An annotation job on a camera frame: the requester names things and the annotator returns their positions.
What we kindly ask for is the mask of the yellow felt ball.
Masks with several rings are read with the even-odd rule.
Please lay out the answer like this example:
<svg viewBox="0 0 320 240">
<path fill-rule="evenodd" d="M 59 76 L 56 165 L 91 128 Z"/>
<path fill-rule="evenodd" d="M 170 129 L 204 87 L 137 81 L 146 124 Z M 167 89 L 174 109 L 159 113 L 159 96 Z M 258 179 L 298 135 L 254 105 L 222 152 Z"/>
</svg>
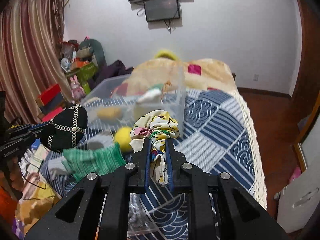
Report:
<svg viewBox="0 0 320 240">
<path fill-rule="evenodd" d="M 130 137 L 131 128 L 130 127 L 121 127 L 114 134 L 114 142 L 118 143 L 120 146 L 120 150 L 123 153 L 129 153 L 132 151 L 132 147 L 130 145 L 131 137 Z"/>
</svg>

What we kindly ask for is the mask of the floral yellow white cloth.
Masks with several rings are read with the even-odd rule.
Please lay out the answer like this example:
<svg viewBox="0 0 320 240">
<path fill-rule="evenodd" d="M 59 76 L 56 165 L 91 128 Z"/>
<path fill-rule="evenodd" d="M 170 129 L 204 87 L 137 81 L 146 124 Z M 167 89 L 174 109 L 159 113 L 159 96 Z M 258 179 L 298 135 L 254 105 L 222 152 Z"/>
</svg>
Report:
<svg viewBox="0 0 320 240">
<path fill-rule="evenodd" d="M 135 152 L 142 150 L 143 140 L 151 140 L 150 177 L 160 185 L 168 184 L 165 141 L 179 136 L 178 121 L 162 109 L 139 118 L 130 132 L 130 146 Z"/>
</svg>

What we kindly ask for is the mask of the green knitted sock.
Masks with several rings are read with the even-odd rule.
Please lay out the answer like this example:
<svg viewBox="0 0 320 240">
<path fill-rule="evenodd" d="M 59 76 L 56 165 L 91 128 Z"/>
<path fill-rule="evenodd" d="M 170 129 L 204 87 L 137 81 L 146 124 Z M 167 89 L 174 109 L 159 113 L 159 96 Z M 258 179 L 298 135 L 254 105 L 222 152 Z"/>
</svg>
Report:
<svg viewBox="0 0 320 240">
<path fill-rule="evenodd" d="M 79 182 L 89 173 L 102 176 L 125 164 L 120 146 L 115 143 L 96 150 L 65 149 L 60 157 L 48 161 L 48 172 L 51 180 L 58 176 L 72 176 Z"/>
</svg>

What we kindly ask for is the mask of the red box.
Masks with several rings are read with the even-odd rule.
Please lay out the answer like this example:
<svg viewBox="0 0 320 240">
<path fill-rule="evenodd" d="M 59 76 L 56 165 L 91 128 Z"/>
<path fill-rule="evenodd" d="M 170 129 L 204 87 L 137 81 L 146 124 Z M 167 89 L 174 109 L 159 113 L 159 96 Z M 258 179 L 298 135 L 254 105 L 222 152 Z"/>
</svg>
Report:
<svg viewBox="0 0 320 240">
<path fill-rule="evenodd" d="M 61 92 L 61 88 L 59 84 L 55 84 L 50 86 L 48 89 L 46 89 L 44 92 L 42 92 L 37 98 L 36 103 L 39 107 L 46 106 L 50 101 L 53 100 Z"/>
</svg>

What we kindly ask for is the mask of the blue white patterned bedspread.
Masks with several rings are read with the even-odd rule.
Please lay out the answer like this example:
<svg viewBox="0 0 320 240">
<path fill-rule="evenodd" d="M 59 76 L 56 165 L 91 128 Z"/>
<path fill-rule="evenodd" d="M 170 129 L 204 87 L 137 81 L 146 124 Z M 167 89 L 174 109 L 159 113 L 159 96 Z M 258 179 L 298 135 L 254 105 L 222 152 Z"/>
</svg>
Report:
<svg viewBox="0 0 320 240">
<path fill-rule="evenodd" d="M 183 135 L 176 150 L 204 172 L 228 172 L 257 201 L 267 207 L 267 190 L 257 134 L 244 98 L 238 92 L 187 91 Z M 187 199 L 152 181 L 140 197 L 151 227 L 134 239 L 186 239 Z"/>
</svg>

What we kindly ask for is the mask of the yellow oval sponge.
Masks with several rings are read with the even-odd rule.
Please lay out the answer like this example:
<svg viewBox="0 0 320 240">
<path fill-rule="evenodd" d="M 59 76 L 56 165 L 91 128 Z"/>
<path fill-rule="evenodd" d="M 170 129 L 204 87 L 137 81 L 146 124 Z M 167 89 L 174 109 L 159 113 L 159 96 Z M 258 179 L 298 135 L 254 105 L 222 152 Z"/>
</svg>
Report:
<svg viewBox="0 0 320 240">
<path fill-rule="evenodd" d="M 104 121 L 115 121 L 123 116 L 120 107 L 103 107 L 99 108 L 96 113 L 97 117 Z"/>
</svg>

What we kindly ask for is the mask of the clear plastic storage bin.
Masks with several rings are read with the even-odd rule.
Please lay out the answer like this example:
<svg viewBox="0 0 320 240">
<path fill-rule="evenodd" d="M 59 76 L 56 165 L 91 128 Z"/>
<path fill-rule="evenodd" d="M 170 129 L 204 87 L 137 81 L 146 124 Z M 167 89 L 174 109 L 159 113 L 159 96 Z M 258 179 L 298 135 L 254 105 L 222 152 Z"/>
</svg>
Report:
<svg viewBox="0 0 320 240">
<path fill-rule="evenodd" d="M 119 128 L 133 124 L 147 113 L 162 109 L 169 112 L 170 116 L 178 121 L 179 136 L 183 136 L 183 120 L 186 87 L 184 85 L 176 90 L 166 92 L 168 84 L 160 84 L 151 87 L 142 95 L 117 95 L 113 91 L 130 75 L 122 75 L 103 80 L 93 89 L 81 104 L 85 107 L 88 115 L 88 125 L 83 139 L 78 148 L 87 149 L 89 139 L 101 132 L 115 132 Z M 104 121 L 97 117 L 96 111 L 103 107 L 120 107 L 123 116 L 115 121 Z"/>
</svg>

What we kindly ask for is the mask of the striped pink curtain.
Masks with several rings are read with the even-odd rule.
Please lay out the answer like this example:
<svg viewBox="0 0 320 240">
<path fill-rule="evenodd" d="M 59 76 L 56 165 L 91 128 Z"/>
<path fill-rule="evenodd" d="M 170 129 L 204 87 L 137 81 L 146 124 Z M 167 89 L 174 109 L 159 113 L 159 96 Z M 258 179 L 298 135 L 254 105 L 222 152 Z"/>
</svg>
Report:
<svg viewBox="0 0 320 240">
<path fill-rule="evenodd" d="M 35 99 L 59 84 L 65 99 L 71 89 L 60 67 L 64 0 L 10 0 L 1 12 L 1 90 L 5 116 L 37 123 Z"/>
</svg>

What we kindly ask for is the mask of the beige plush blanket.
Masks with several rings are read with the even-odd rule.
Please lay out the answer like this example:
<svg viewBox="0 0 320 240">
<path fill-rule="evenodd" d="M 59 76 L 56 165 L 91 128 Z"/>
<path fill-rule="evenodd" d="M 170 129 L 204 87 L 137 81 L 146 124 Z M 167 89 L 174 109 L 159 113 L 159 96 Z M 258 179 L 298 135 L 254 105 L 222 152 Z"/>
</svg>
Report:
<svg viewBox="0 0 320 240">
<path fill-rule="evenodd" d="M 190 62 L 165 58 L 153 59 L 138 65 L 116 89 L 114 94 L 142 95 L 155 85 L 170 84 L 169 92 L 184 85 L 198 90 L 219 89 L 224 92 L 237 91 L 232 72 L 227 64 L 214 59 Z"/>
</svg>

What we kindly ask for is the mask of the green dinosaur plush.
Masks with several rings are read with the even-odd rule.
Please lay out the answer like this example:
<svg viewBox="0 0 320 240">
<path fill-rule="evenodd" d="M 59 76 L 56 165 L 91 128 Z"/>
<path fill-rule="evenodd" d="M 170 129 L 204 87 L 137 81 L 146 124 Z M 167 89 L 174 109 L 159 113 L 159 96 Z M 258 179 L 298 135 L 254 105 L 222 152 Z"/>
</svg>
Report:
<svg viewBox="0 0 320 240">
<path fill-rule="evenodd" d="M 76 58 L 91 61 L 99 68 L 107 65 L 101 43 L 91 38 L 84 40 L 79 44 Z"/>
</svg>

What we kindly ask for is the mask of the dark purple garment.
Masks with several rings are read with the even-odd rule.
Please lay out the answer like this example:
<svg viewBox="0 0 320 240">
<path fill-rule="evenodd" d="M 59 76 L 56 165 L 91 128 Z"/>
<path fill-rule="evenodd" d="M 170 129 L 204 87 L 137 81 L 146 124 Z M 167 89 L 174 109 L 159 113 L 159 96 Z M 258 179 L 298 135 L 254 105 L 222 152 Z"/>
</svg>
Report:
<svg viewBox="0 0 320 240">
<path fill-rule="evenodd" d="M 112 77 L 118 77 L 122 75 L 129 75 L 134 70 L 133 67 L 126 68 L 125 65 L 120 61 L 114 61 L 111 65 L 103 65 L 98 71 L 88 80 L 90 90 L 95 89 L 103 80 Z"/>
</svg>

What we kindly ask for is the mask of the yellow green fuzzy plush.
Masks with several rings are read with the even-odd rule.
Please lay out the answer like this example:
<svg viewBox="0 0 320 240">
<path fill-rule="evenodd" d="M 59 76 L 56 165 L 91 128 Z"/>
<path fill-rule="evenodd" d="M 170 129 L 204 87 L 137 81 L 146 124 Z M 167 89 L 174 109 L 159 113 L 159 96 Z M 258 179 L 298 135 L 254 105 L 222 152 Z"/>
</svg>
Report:
<svg viewBox="0 0 320 240">
<path fill-rule="evenodd" d="M 173 53 L 172 51 L 170 50 L 167 50 L 167 49 L 160 49 L 159 51 L 157 51 L 155 57 L 155 59 L 169 59 L 169 60 L 172 60 L 172 61 L 178 61 L 179 58 L 178 56 Z"/>
</svg>

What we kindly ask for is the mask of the white small cabinet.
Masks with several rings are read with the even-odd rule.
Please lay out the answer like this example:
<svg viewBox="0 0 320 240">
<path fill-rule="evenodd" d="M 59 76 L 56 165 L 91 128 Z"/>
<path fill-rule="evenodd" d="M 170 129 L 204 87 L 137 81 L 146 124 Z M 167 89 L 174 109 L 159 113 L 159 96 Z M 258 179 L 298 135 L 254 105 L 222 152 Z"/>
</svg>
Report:
<svg viewBox="0 0 320 240">
<path fill-rule="evenodd" d="M 302 229 L 319 204 L 319 156 L 280 192 L 277 223 L 287 233 Z"/>
</svg>

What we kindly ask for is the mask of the wooden door frame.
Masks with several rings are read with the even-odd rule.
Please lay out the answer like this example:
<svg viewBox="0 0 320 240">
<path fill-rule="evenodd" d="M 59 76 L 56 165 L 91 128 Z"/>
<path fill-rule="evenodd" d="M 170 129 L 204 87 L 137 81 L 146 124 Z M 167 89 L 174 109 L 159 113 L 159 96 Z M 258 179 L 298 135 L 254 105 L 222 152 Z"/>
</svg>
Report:
<svg viewBox="0 0 320 240">
<path fill-rule="evenodd" d="M 292 104 L 298 122 L 309 116 L 319 93 L 319 0 L 298 0 L 302 52 Z"/>
</svg>

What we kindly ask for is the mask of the wall mounted black monitor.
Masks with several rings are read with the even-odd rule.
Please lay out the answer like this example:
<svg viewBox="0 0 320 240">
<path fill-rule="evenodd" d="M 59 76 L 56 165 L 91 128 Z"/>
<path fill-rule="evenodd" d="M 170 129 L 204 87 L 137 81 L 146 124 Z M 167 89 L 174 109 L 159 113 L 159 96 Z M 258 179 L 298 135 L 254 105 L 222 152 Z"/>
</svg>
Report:
<svg viewBox="0 0 320 240">
<path fill-rule="evenodd" d="M 147 22 L 166 21 L 180 18 L 178 0 L 148 0 L 144 2 Z"/>
</svg>

